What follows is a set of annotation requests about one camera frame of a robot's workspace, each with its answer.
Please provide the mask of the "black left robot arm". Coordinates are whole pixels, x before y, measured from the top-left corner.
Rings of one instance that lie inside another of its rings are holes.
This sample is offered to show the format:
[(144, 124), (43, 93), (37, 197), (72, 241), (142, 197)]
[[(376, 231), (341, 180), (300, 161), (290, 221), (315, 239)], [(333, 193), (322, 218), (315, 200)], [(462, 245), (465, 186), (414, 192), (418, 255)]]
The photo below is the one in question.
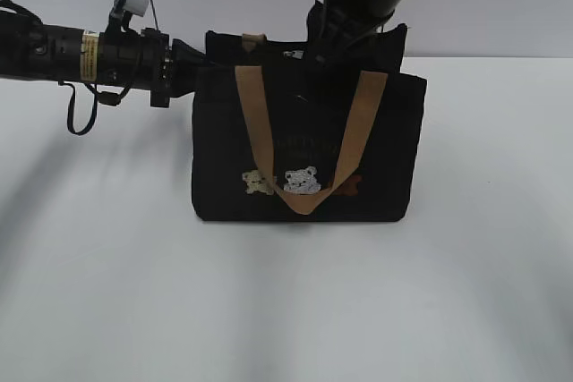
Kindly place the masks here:
[(205, 54), (159, 30), (130, 28), (130, 13), (109, 16), (103, 32), (45, 24), (12, 0), (1, 0), (1, 75), (17, 81), (78, 82), (99, 103), (118, 106), (133, 89), (154, 107), (196, 89)]

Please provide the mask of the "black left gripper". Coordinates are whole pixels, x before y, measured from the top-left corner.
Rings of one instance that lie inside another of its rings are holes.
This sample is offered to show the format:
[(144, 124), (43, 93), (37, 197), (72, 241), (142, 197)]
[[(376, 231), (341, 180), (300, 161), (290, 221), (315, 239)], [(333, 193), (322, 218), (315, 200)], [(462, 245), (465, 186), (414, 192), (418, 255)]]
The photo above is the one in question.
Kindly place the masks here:
[(207, 57), (184, 41), (158, 30), (107, 30), (99, 35), (95, 84), (118, 87), (119, 92), (97, 92), (98, 102), (118, 106), (133, 89), (150, 93), (150, 105), (167, 108), (170, 104), (170, 61), (177, 65), (204, 65)]

